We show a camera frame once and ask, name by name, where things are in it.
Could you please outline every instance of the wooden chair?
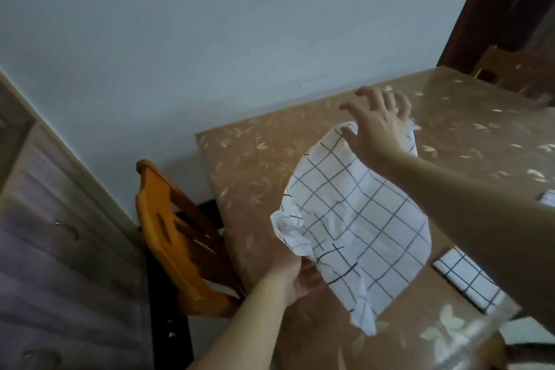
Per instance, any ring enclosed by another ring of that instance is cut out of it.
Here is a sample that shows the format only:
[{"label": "wooden chair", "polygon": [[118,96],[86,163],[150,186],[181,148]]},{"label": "wooden chair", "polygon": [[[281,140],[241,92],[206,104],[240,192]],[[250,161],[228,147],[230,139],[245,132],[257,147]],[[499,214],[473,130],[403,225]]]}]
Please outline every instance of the wooden chair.
[{"label": "wooden chair", "polygon": [[[141,175],[135,200],[143,234],[179,289],[180,310],[184,315],[232,316],[245,296],[218,230],[150,161],[139,161],[136,169]],[[172,205],[188,222],[172,212]],[[204,280],[232,288],[239,298],[214,291]]]},{"label": "wooden chair", "polygon": [[489,72],[498,86],[526,98],[552,103],[555,96],[555,65],[521,51],[510,52],[489,46],[472,71],[479,78]]}]

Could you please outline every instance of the white wall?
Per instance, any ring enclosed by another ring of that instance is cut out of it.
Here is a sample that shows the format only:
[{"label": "white wall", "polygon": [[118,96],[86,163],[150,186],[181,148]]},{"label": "white wall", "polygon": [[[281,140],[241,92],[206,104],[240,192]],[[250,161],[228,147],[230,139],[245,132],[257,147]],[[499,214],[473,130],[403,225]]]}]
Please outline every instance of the white wall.
[{"label": "white wall", "polygon": [[193,134],[435,66],[465,0],[0,0],[0,69],[134,216],[149,158],[212,198]]}]

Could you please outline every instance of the table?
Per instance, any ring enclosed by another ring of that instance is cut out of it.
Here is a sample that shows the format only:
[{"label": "table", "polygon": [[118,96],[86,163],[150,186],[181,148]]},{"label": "table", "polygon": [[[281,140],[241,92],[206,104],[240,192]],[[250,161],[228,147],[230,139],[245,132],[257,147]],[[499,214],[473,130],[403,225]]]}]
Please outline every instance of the table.
[{"label": "table", "polygon": [[[531,100],[447,67],[375,86],[391,86],[410,99],[412,117],[422,128],[415,132],[422,158],[519,196],[537,198],[555,188],[555,145],[550,146],[555,144],[555,109],[538,108]],[[266,273],[269,255],[279,243],[269,216],[279,208],[296,164],[333,125],[350,120],[337,107],[355,99],[348,91],[196,135],[226,227],[226,247],[247,290]],[[433,260],[452,243],[433,224],[431,233]],[[287,309],[274,360],[288,370],[337,369],[341,360],[347,369],[430,369],[456,349],[439,321],[440,311],[449,305],[454,316],[465,320],[464,328],[485,322],[428,265],[379,317],[384,323],[379,323],[378,335],[364,339],[329,289],[313,293]],[[432,326],[439,328],[445,343],[420,337]],[[472,351],[485,361],[501,345],[497,335]]]}]

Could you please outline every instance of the finger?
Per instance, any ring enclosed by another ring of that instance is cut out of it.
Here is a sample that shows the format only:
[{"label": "finger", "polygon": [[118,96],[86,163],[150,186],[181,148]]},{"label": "finger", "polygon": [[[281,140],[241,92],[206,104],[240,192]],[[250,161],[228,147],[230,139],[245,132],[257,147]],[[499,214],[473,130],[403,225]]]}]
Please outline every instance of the finger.
[{"label": "finger", "polygon": [[348,111],[359,126],[366,123],[368,113],[358,104],[347,101],[339,106],[339,110]]},{"label": "finger", "polygon": [[399,109],[397,117],[403,123],[406,123],[411,116],[411,102],[400,92],[395,93],[395,100],[397,101],[397,108]]},{"label": "finger", "polygon": [[395,110],[395,97],[389,91],[383,91],[382,96],[384,97],[385,108],[389,111]]},{"label": "finger", "polygon": [[356,134],[348,127],[342,127],[341,133],[343,134],[343,138],[347,141],[352,149],[352,144],[354,144],[356,140]]},{"label": "finger", "polygon": [[363,86],[355,94],[359,97],[366,97],[371,110],[383,110],[385,108],[384,97],[378,88]]}]

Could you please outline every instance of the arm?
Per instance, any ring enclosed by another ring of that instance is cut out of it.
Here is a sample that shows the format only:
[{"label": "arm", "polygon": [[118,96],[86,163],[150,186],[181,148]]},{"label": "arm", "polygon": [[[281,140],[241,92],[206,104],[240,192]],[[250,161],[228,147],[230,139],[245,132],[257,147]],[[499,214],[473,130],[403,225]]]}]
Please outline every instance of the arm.
[{"label": "arm", "polygon": [[343,129],[368,167],[403,189],[528,313],[555,330],[555,208],[499,192],[400,148],[410,104],[401,94],[361,88],[371,110],[345,103],[358,134]]},{"label": "arm", "polygon": [[270,272],[256,285],[229,325],[189,370],[262,370],[270,367],[281,319],[289,304],[308,294],[307,283],[318,275],[297,279],[301,258],[285,246]]}]

